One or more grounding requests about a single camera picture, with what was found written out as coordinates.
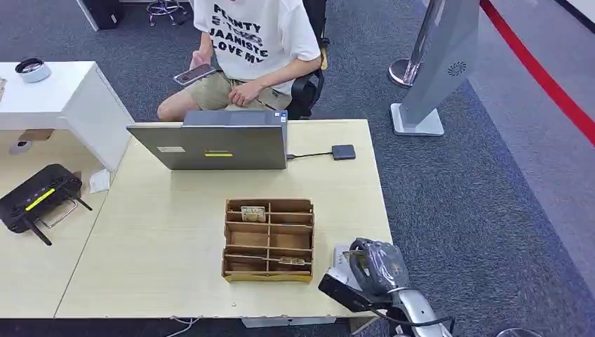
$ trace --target floor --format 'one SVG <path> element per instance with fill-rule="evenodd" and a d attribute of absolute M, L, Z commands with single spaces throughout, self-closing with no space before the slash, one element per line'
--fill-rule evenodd
<path fill-rule="evenodd" d="M 159 102 L 179 89 L 172 75 L 197 45 L 191 22 L 149 27 L 140 6 L 127 7 L 120 28 L 95 33 L 70 0 L 21 2 L 0 10 L 0 46 L 10 46 L 0 61 L 96 60 L 138 121 L 156 119 Z M 494 3 L 569 94 L 593 106 L 595 36 L 553 0 Z M 57 8 L 60 15 L 47 15 Z M 386 70 L 410 53 L 423 10 L 421 0 L 330 0 L 329 69 L 314 118 L 368 119 L 394 243 L 412 285 L 438 315 L 457 316 L 460 336 L 494 336 L 509 326 L 595 335 L 592 146 L 483 14 L 478 69 L 439 106 L 444 137 L 394 136 L 389 106 L 406 92 Z M 0 320 L 3 337 L 164 336 L 178 328 L 167 319 Z M 348 336 L 349 329 L 345 321 L 245 329 L 237 320 L 205 319 L 184 336 L 239 334 Z M 384 323 L 361 332 L 385 335 Z"/>

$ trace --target roll of tape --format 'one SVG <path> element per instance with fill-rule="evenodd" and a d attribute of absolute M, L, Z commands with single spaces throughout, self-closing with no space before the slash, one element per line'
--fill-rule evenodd
<path fill-rule="evenodd" d="M 10 153 L 10 154 L 25 153 L 25 152 L 29 151 L 32 146 L 33 146 L 33 143 L 31 143 L 31 140 L 20 140 L 8 148 L 8 153 Z"/>
<path fill-rule="evenodd" d="M 27 83 L 35 83 L 46 79 L 52 71 L 47 64 L 38 58 L 28 58 L 15 67 L 20 78 Z"/>

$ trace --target white t-shirt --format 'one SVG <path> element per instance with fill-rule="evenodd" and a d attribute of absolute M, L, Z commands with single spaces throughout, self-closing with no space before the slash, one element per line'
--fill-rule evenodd
<path fill-rule="evenodd" d="M 302 0 L 194 0 L 194 26 L 210 34 L 230 79 L 250 81 L 320 56 Z M 290 95 L 292 84 L 272 88 Z"/>

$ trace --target cardboard compartment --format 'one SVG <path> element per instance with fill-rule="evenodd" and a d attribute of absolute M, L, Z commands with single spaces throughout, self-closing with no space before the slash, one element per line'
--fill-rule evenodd
<path fill-rule="evenodd" d="M 263 206 L 266 223 L 243 222 L 242 206 Z M 314 207 L 305 199 L 235 199 L 225 207 L 222 275 L 227 281 L 312 280 Z"/>

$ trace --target red stripe on floor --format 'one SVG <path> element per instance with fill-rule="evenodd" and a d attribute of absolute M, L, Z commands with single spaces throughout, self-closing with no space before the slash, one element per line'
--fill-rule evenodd
<path fill-rule="evenodd" d="M 496 27 L 502 38 L 521 63 L 523 63 L 531 76 L 533 76 L 569 120 L 591 141 L 591 144 L 595 145 L 595 121 L 576 104 L 547 73 L 537 59 L 531 55 L 531 52 L 529 52 L 519 37 L 512 31 L 506 21 L 504 21 L 494 5 L 489 0 L 481 0 L 480 5 L 494 24 L 494 27 Z"/>

